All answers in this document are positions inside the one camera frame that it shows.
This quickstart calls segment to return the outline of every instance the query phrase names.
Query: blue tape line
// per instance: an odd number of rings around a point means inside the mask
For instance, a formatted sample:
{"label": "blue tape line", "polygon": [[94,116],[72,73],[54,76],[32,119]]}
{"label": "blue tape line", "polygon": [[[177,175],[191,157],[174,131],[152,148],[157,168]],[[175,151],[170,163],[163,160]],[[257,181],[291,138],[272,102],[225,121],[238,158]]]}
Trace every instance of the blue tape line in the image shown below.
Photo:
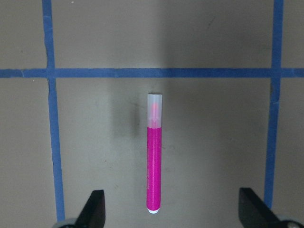
{"label": "blue tape line", "polygon": [[55,69],[54,42],[53,42],[53,22],[52,22],[52,2],[42,0],[44,44],[47,50],[47,69]]}
{"label": "blue tape line", "polygon": [[55,58],[54,58],[51,0],[42,0],[42,9],[43,9],[44,43],[47,50],[47,60],[48,60],[47,61],[47,78],[49,85],[48,106],[49,106],[49,120],[50,120],[50,131],[51,131],[56,213],[57,213],[57,221],[61,221],[65,219],[65,206],[64,206],[61,156],[60,156],[56,79],[54,78]]}
{"label": "blue tape line", "polygon": [[272,32],[272,68],[281,67],[284,0],[275,0]]}
{"label": "blue tape line", "polygon": [[49,106],[49,120],[50,120],[50,130],[51,130],[51,146],[52,146],[56,211],[57,211],[57,220],[62,221],[65,220],[65,207],[64,207],[61,156],[60,156],[56,80],[54,78],[50,78],[48,80],[48,84],[49,84],[48,106]]}
{"label": "blue tape line", "polygon": [[29,69],[29,70],[12,70],[12,69],[0,69],[0,78],[10,78],[10,77],[41,77],[47,78],[46,69]]}
{"label": "blue tape line", "polygon": [[271,208],[274,191],[275,178],[275,162],[276,162],[276,135],[277,123],[279,116],[279,100],[280,100],[280,85],[281,78],[271,79],[271,96],[269,107],[269,121],[268,121],[268,136],[267,136],[267,152],[266,152],[266,173],[264,185],[264,202]]}
{"label": "blue tape line", "polygon": [[279,116],[279,101],[281,88],[281,56],[282,56],[282,30],[283,30],[283,0],[274,1],[273,39],[272,39],[272,68],[271,96],[269,107],[269,122],[266,152],[266,172],[264,184],[264,202],[271,208],[274,194],[275,162],[276,162],[276,136]]}
{"label": "blue tape line", "polygon": [[41,78],[90,78],[90,77],[224,77],[224,78],[272,78],[280,74],[281,77],[304,77],[304,68],[186,68],[186,69],[54,69],[50,75],[46,69],[0,69],[0,78],[10,77],[41,77]]}
{"label": "blue tape line", "polygon": [[264,68],[99,68],[55,69],[55,77],[271,77]]}

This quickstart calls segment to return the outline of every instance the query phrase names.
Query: translucent marker cap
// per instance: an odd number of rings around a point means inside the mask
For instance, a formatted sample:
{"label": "translucent marker cap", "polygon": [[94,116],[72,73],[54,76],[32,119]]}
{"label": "translucent marker cap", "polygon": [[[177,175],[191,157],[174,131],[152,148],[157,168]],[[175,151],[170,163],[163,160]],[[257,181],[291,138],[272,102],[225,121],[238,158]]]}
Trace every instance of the translucent marker cap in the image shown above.
{"label": "translucent marker cap", "polygon": [[148,127],[162,127],[162,95],[148,94]]}

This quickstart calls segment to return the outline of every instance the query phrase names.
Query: gray wall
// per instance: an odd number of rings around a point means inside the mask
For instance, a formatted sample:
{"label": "gray wall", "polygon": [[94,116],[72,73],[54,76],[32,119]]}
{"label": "gray wall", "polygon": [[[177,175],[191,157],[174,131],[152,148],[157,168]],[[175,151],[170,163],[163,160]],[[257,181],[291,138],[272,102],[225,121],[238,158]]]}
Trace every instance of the gray wall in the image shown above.
{"label": "gray wall", "polygon": [[[53,0],[56,67],[270,67],[273,0]],[[282,65],[304,67],[303,1],[286,0]],[[45,68],[40,0],[0,3],[0,69]],[[303,79],[282,81],[274,211],[303,218]],[[58,79],[66,216],[104,189],[106,227],[241,227],[263,196],[269,79]],[[162,209],[145,208],[146,95],[163,93]],[[0,79],[0,220],[56,221],[45,79]]]}

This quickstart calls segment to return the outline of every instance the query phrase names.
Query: white marker end cap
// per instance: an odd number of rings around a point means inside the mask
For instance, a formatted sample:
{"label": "white marker end cap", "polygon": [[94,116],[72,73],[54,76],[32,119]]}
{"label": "white marker end cap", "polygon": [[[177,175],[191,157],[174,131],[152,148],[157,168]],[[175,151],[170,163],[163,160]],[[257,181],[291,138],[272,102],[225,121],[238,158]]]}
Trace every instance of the white marker end cap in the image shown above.
{"label": "white marker end cap", "polygon": [[151,214],[156,214],[156,213],[159,211],[159,209],[157,209],[157,210],[149,210],[149,209],[148,209],[148,211],[149,211]]}

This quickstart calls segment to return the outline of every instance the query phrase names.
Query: marker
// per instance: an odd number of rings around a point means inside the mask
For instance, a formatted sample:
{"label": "marker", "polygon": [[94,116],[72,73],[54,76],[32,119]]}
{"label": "marker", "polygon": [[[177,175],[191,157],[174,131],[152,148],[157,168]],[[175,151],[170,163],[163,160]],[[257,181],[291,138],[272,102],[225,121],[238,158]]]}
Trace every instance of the marker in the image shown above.
{"label": "marker", "polygon": [[162,95],[148,94],[147,209],[156,214],[161,207]]}

